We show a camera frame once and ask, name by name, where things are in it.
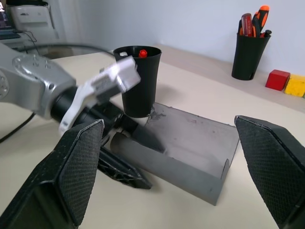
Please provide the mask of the red cube block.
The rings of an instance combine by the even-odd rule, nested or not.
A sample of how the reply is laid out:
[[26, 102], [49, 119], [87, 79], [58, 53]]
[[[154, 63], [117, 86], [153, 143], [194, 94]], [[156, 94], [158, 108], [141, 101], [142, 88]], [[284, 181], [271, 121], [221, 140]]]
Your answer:
[[284, 90], [289, 77], [290, 77], [289, 72], [280, 71], [280, 70], [272, 70], [269, 73], [265, 87], [274, 89], [277, 91], [282, 91], [282, 90]]

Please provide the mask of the grey open glasses case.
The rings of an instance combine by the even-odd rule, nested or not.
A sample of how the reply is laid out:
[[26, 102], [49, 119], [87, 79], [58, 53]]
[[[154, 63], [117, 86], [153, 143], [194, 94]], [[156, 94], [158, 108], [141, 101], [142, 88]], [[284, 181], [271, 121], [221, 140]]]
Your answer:
[[121, 133], [111, 150], [130, 163], [216, 205], [231, 166], [239, 136], [234, 126], [155, 103], [146, 125], [165, 152], [144, 147]]

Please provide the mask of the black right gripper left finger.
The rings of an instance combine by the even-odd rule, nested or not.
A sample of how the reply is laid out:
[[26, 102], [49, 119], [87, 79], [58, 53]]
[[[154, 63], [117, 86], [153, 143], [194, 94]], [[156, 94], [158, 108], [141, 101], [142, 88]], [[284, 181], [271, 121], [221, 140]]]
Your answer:
[[0, 229], [78, 229], [94, 186], [104, 121], [66, 131], [0, 216]]

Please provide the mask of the black marker cup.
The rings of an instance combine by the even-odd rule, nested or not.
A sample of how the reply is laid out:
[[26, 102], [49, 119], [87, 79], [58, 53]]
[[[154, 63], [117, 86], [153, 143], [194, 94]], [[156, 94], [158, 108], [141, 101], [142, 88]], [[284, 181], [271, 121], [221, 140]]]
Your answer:
[[[139, 58], [139, 51], [148, 52], [146, 58]], [[162, 51], [151, 46], [125, 46], [113, 50], [116, 61], [123, 59], [121, 52], [127, 52], [136, 63], [136, 70], [141, 81], [122, 94], [123, 108], [126, 115], [133, 118], [147, 117], [155, 102], [157, 75]]]

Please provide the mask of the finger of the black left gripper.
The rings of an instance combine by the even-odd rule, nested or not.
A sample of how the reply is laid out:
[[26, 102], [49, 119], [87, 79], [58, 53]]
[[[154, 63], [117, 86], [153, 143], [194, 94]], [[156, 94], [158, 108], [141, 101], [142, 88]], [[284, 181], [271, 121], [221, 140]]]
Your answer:
[[142, 146], [160, 153], [165, 152], [165, 146], [152, 131], [126, 115], [122, 116], [122, 129]]
[[140, 170], [103, 146], [100, 148], [98, 169], [111, 179], [132, 188], [149, 190], [153, 186]]

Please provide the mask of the grey glass desk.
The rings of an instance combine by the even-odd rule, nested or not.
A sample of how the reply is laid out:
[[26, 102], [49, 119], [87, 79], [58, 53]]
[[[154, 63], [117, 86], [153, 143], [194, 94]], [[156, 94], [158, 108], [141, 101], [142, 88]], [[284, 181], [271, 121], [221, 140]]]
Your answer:
[[57, 59], [62, 57], [76, 56], [73, 50], [85, 50], [88, 53], [105, 53], [109, 56], [114, 57], [114, 54], [105, 48], [93, 44], [87, 43], [75, 43], [75, 42], [50, 42], [50, 43], [39, 43], [34, 41], [34, 38], [27, 34], [25, 31], [17, 31], [17, 33], [24, 33], [30, 39], [31, 45], [20, 45], [16, 48], [11, 48], [7, 45], [5, 47], [11, 48], [14, 51], [22, 53], [32, 53], [40, 56], [45, 56], [51, 59]]

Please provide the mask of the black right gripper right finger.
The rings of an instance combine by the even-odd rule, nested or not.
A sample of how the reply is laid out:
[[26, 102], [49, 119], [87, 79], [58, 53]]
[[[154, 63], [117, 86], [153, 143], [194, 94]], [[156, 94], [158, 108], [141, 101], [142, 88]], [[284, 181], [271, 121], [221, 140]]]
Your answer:
[[305, 229], [305, 147], [284, 127], [234, 120], [250, 176], [279, 229]]

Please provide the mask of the white printer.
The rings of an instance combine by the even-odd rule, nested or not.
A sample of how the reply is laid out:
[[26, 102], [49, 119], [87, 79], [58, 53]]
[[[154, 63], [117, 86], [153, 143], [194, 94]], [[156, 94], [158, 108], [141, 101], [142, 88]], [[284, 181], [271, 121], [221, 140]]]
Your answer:
[[49, 6], [11, 6], [10, 13], [16, 29], [32, 33], [38, 43], [55, 42], [59, 39]]

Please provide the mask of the dark laptop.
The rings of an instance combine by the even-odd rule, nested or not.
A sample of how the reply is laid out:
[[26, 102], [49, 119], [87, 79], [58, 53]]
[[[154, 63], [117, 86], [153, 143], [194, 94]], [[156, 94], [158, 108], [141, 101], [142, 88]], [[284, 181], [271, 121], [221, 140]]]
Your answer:
[[18, 38], [20, 38], [20, 35], [17, 34], [16, 30], [11, 25], [3, 4], [0, 1], [0, 40]]

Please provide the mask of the black tool holder cup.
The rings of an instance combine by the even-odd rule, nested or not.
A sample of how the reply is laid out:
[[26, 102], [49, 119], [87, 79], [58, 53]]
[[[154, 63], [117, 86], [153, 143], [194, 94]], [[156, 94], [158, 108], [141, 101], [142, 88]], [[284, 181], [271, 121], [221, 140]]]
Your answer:
[[247, 37], [237, 34], [234, 63], [231, 76], [237, 80], [250, 81], [270, 40], [269, 37]]

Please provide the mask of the yellow cube block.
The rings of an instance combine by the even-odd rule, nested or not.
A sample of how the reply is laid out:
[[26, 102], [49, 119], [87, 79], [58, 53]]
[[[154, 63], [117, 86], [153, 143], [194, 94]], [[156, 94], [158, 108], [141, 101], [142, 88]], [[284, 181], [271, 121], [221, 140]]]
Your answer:
[[296, 97], [303, 97], [305, 95], [305, 76], [291, 74], [284, 93]]

